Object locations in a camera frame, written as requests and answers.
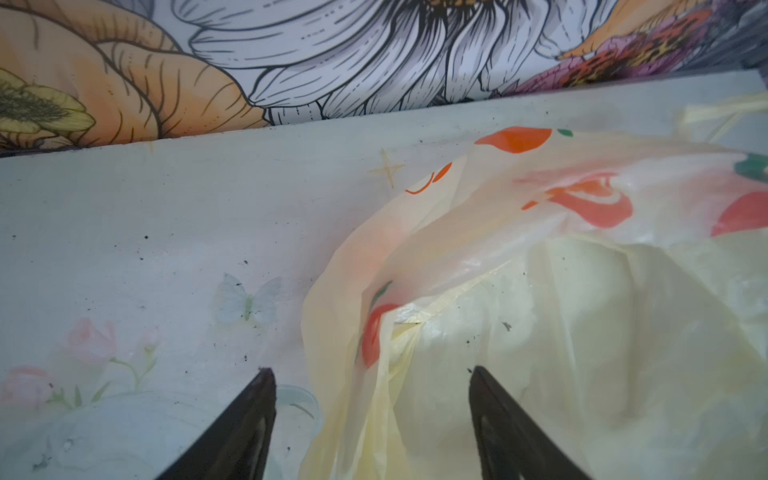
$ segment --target wall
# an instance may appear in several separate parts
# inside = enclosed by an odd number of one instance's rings
[[[757,0],[0,0],[0,154],[765,61]]]

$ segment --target pink flower decal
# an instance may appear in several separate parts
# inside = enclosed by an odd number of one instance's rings
[[[18,406],[39,407],[51,398],[53,378],[43,369],[19,366],[8,371],[0,386],[0,401]]]
[[[144,349],[148,355],[151,355],[157,346],[160,345],[160,340],[160,330],[155,326],[154,328],[146,329],[141,334],[139,347]]]
[[[67,347],[78,360],[88,365],[103,365],[118,352],[114,323],[106,322],[107,335],[96,329],[90,319],[81,319],[67,334]]]

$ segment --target yellow flower illustration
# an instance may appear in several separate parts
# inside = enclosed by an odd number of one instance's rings
[[[96,121],[71,95],[43,85],[27,85],[0,68],[0,131],[36,134],[85,131]]]

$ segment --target butterfly decal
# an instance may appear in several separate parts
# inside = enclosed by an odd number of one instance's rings
[[[277,315],[276,298],[280,293],[282,277],[275,277],[249,295],[243,283],[234,275],[224,274],[224,280],[216,290],[216,320],[219,323],[248,322],[269,325]]]

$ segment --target plastic bag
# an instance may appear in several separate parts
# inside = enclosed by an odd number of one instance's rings
[[[480,478],[486,366],[596,480],[765,478],[768,157],[512,127],[400,194],[303,308],[301,478]]]

